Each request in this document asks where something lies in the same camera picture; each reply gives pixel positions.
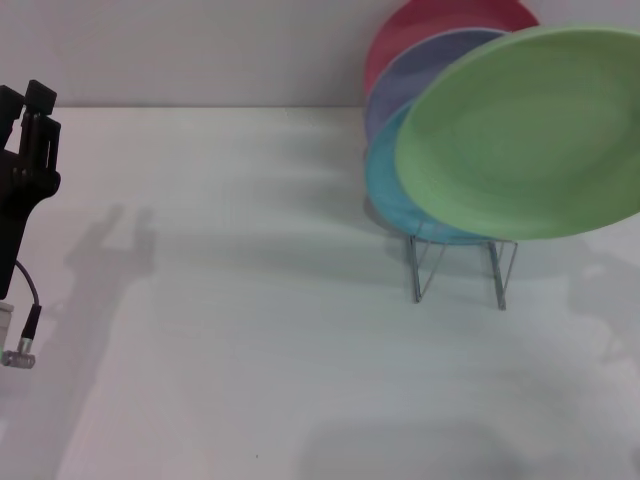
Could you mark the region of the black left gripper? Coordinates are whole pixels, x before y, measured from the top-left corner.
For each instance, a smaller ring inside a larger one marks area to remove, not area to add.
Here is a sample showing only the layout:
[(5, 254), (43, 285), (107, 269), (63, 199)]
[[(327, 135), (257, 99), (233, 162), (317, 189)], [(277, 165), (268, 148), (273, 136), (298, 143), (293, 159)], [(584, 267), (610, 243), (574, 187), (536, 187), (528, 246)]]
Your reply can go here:
[(37, 80), (29, 81), (19, 155), (4, 149), (21, 115), (23, 96), (6, 85), (0, 86), (2, 300), (10, 287), (30, 214), (60, 186), (56, 166), (61, 125), (51, 118), (56, 100), (55, 91)]

